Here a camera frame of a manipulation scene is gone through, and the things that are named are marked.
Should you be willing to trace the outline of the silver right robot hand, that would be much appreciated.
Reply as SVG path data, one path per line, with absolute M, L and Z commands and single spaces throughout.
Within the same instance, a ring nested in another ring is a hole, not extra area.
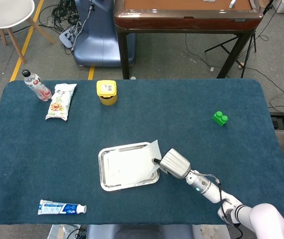
M 159 165 L 164 173 L 177 179 L 184 179 L 190 172 L 190 162 L 173 148 L 161 159 L 153 158 L 152 162 Z

